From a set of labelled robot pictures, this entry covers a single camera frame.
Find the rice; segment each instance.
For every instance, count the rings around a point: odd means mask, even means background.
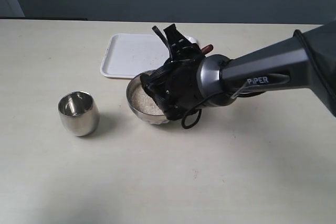
[[[131,103],[136,110],[142,113],[148,115],[163,115],[163,112],[156,105],[153,99],[145,93],[141,85],[137,86],[134,90]]]

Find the metal cup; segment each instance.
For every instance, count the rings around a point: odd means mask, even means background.
[[[75,136],[85,136],[98,127],[98,108],[89,93],[75,91],[64,96],[58,103],[63,126]]]

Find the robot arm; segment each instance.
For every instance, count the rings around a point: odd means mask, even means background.
[[[142,76],[145,92],[169,120],[182,119],[186,129],[200,119],[202,108],[226,106],[237,97],[266,91],[309,88],[336,116],[336,22],[286,39],[237,59],[205,57],[175,25],[153,29],[170,52],[170,58],[151,76]],[[188,115],[198,113],[192,125]]]

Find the table surface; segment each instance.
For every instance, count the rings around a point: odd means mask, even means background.
[[[0,20],[0,223],[335,223],[336,119],[311,91],[207,109],[187,131],[132,114],[128,80],[99,68],[113,34],[153,25]],[[177,27],[236,58],[317,26]],[[57,111],[74,90],[101,113],[85,138]]]

